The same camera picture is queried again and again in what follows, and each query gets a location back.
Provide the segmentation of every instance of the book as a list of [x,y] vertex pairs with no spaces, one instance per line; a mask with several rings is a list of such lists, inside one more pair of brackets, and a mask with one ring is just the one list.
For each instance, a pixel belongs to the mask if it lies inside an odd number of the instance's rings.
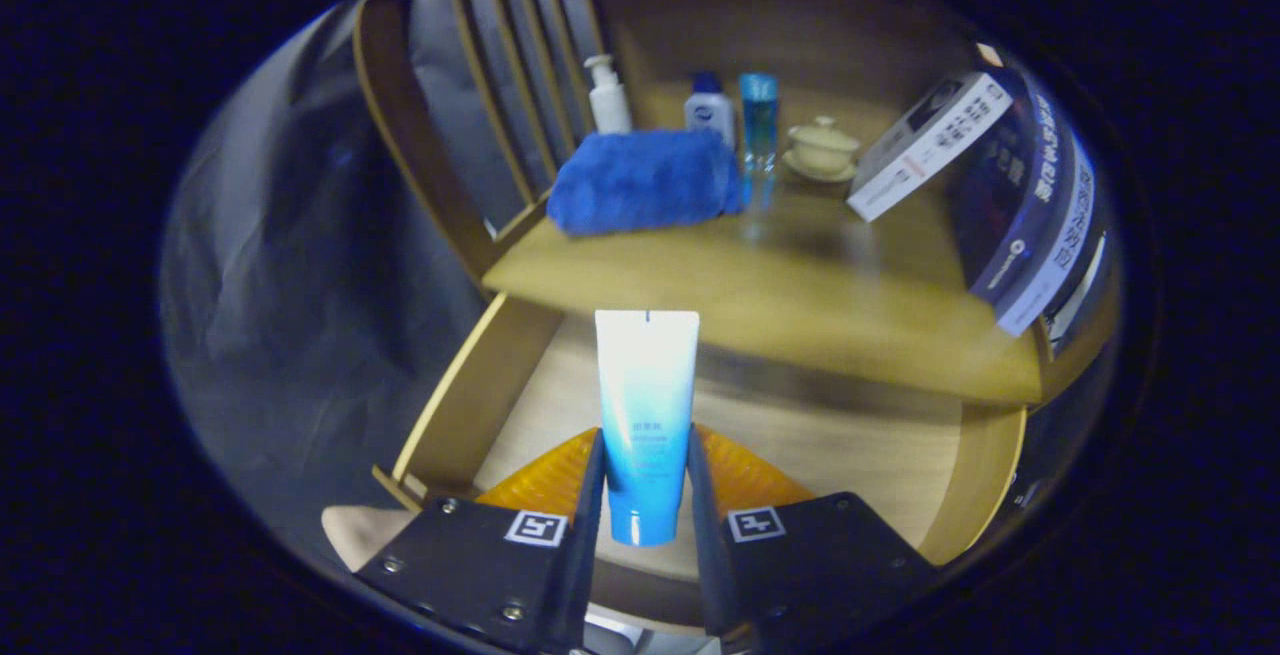
[[1011,102],[989,73],[945,78],[863,155],[847,203],[874,221],[969,148]]
[[1066,123],[1064,113],[1059,113],[1062,136],[1060,155],[1056,162],[1044,159],[1037,187],[1052,187],[1069,193],[1060,200],[1047,230],[1038,242],[1038,251],[1024,267],[1024,271],[1010,289],[996,301],[996,322],[1012,336],[1034,322],[1048,307],[1050,301],[1066,281],[1075,260],[1084,248],[1089,223],[1093,217],[1094,169],[1089,155],[1073,128]]
[[[1052,319],[1061,308],[1065,307],[1066,301],[1071,298],[1076,287],[1084,280],[1085,272],[1092,264],[1092,255],[1100,248],[1098,242],[1106,237],[1107,230],[1110,230],[1111,212],[1108,207],[1108,200],[1105,189],[1106,175],[1102,171],[1094,173],[1094,193],[1093,193],[1093,217],[1089,223],[1089,234],[1084,239],[1084,249],[1080,249],[1080,257],[1075,260],[1075,266],[1066,275],[1066,281],[1062,281],[1062,287],[1057,290],[1057,294],[1048,301],[1048,307],[1044,308],[1044,319]],[[1110,262],[1110,255],[1107,255],[1106,264]]]
[[1061,307],[1052,313],[1044,313],[1048,344],[1055,358],[1071,344],[1083,324],[1088,322],[1088,319],[1097,310],[1107,275],[1110,275],[1111,262],[1115,260],[1114,251],[1115,248],[1107,247],[1107,234],[1102,232],[1094,248],[1085,249],[1085,255],[1089,257],[1082,256],[1079,258],[1079,262],[1085,264],[1079,283],[1075,283],[1075,287],[1065,287],[1062,290],[1069,290],[1069,293]]
[[1012,96],[1009,113],[979,139],[980,155],[951,187],[951,221],[969,292],[996,304],[1011,287],[1047,228],[1061,189],[1038,177],[1059,159],[1061,134],[1053,105],[1029,75],[1001,73]]

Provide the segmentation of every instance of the white bottle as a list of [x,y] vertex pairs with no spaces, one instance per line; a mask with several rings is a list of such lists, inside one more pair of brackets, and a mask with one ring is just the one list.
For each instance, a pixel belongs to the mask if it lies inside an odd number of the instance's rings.
[[686,130],[716,130],[730,150],[737,148],[733,136],[733,104],[721,90],[713,72],[694,77],[694,93],[685,100]]
[[618,84],[618,73],[613,72],[613,55],[594,55],[586,58],[591,68],[595,87],[591,90],[591,113],[595,116],[595,130],[603,136],[611,132],[631,132],[631,111],[627,111],[627,95]]

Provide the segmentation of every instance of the clear blue bottle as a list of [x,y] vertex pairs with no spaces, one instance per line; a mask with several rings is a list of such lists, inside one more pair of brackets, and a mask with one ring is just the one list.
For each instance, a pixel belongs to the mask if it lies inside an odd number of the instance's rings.
[[763,72],[745,72],[742,91],[742,196],[745,205],[768,207],[773,162],[778,152],[778,81]]

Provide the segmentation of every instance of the blue towel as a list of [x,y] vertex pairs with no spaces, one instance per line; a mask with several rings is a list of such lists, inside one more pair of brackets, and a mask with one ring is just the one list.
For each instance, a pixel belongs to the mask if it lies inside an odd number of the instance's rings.
[[694,225],[741,210],[737,159],[713,130],[593,132],[547,203],[568,235]]

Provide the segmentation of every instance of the facial cleanser tube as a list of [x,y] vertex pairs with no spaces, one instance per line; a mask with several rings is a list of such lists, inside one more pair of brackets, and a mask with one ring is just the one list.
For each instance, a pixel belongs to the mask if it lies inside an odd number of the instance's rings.
[[698,313],[596,310],[595,342],[613,540],[671,542],[692,421]]

